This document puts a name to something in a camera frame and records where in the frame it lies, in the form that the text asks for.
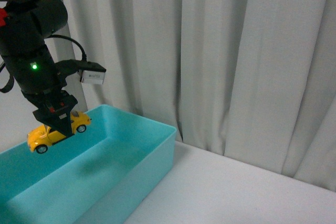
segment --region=plastic bin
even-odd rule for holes
[[[101,105],[45,154],[0,154],[0,223],[123,223],[171,169],[176,129]]]

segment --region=toy car wheel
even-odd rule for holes
[[[44,152],[46,152],[48,150],[48,146],[45,145],[45,144],[42,144],[42,145],[38,145],[36,148],[35,148],[36,152],[38,154],[43,154]]]
[[[86,126],[84,124],[82,124],[82,125],[78,126],[76,130],[79,133],[83,133],[84,131],[86,131]]]

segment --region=toy car window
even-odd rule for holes
[[[73,111],[71,112],[71,114],[72,114],[73,116],[75,116],[75,117],[79,117],[79,114],[78,114],[78,112],[77,112],[76,110],[73,110]]]

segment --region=red part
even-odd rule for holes
[[[5,9],[0,8],[0,27],[6,25],[4,18],[7,18],[8,14]]]

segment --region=cable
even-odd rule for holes
[[[79,47],[79,49],[81,50],[81,52],[82,52],[82,61],[87,61],[87,56],[86,56],[86,53],[84,51],[84,48],[76,40],[74,40],[74,39],[72,39],[72,38],[70,38],[68,36],[59,35],[59,34],[52,34],[48,38],[61,38],[61,39],[70,40],[71,42],[75,43]]]
[[[5,68],[5,66],[6,66],[5,62],[2,62],[1,65],[0,65],[0,73]],[[1,93],[8,93],[8,92],[10,92],[10,90],[12,90],[13,86],[14,86],[14,77],[10,74],[9,75],[9,80],[8,80],[6,86],[3,87],[2,89],[0,89],[0,92]]]
[[[5,62],[3,61],[3,62],[1,63],[1,65],[0,65],[0,73],[1,73],[1,71],[5,68],[5,66],[6,66],[6,64],[5,64]]]

